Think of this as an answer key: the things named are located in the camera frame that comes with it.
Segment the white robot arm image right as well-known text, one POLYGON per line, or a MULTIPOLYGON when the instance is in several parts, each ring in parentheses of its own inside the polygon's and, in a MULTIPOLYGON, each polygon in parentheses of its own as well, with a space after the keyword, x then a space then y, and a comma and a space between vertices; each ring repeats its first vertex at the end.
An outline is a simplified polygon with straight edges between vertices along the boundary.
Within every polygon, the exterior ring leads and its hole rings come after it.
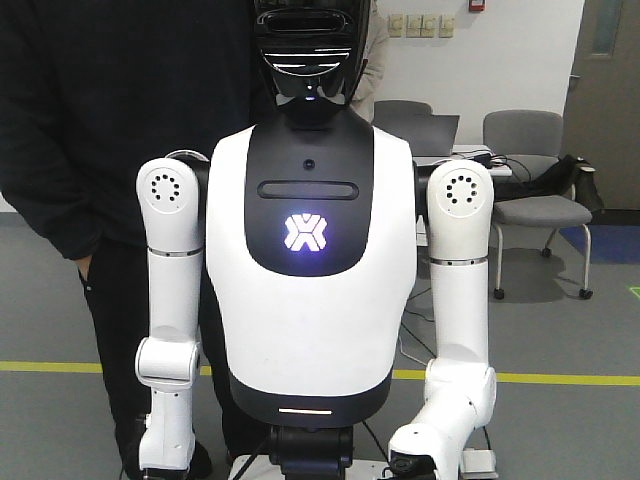
POLYGON ((389 442, 394 479, 455 479, 471 433, 496 400, 488 349, 488 243, 494 202, 488 170, 472 160, 438 166, 426 188, 437 354, 425 404, 389 442))

